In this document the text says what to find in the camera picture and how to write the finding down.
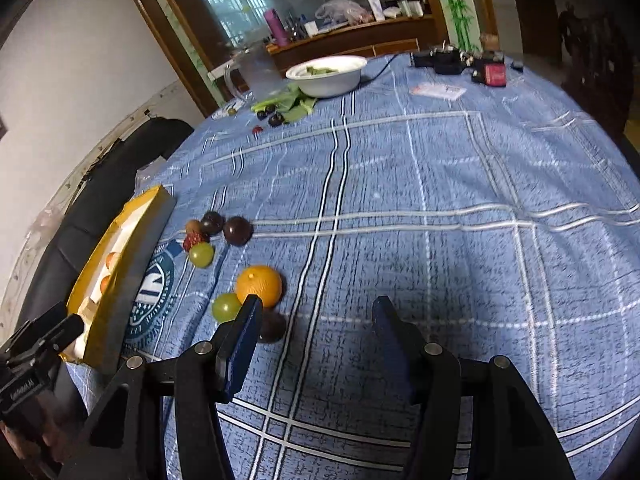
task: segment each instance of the plaid tablecloth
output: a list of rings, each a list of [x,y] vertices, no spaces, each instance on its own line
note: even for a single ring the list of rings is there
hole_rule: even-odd
[[[466,92],[411,93],[430,82]],[[123,352],[178,355],[211,337],[210,301],[246,266],[281,272],[286,337],[258,346],[238,398],[220,406],[236,478],[399,477],[417,411],[372,332],[382,294],[454,354],[510,357],[577,478],[604,471],[640,413],[640,184],[561,89],[510,69],[506,88],[477,86],[399,56],[299,123],[254,136],[248,110],[221,116],[149,183],[177,205]],[[255,234],[242,248],[215,239],[212,266],[196,269],[179,243],[185,222],[209,209],[252,220]],[[94,375],[72,375],[91,408]],[[170,404],[166,418],[168,473],[179,478]]]

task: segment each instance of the glass jug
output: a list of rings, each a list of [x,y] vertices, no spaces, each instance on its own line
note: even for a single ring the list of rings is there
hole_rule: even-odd
[[[231,81],[231,71],[238,69],[249,87],[248,94],[241,91]],[[267,52],[263,43],[254,43],[236,53],[225,66],[225,84],[231,94],[244,103],[264,101],[281,91],[286,81]]]

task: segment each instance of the yellow box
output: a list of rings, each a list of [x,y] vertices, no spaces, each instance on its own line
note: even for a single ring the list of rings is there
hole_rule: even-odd
[[[69,314],[82,317],[84,332],[65,349],[63,359],[109,376],[116,372],[136,294],[174,205],[169,192],[155,186],[127,202],[111,223],[66,302]],[[116,258],[107,269],[110,253]],[[105,276],[110,278],[102,293]]]

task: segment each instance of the green grape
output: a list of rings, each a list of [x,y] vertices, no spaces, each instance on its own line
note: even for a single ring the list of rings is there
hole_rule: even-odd
[[[218,323],[224,323],[234,320],[241,307],[242,304],[238,297],[233,292],[227,292],[220,294],[211,303],[211,313]]]
[[[189,259],[193,265],[203,269],[211,263],[215,252],[212,245],[201,242],[191,248],[191,251],[189,251]]]

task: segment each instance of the black leather couch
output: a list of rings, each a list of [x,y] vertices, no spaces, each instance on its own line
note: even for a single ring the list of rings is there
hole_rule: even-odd
[[[18,326],[60,301],[60,320],[65,318],[63,305],[98,241],[131,198],[136,171],[159,156],[169,158],[192,132],[193,128],[180,120],[149,119],[126,140],[117,141],[91,168],[84,188],[44,251],[24,298]],[[54,370],[52,377],[64,415],[84,421],[86,410],[66,367]]]

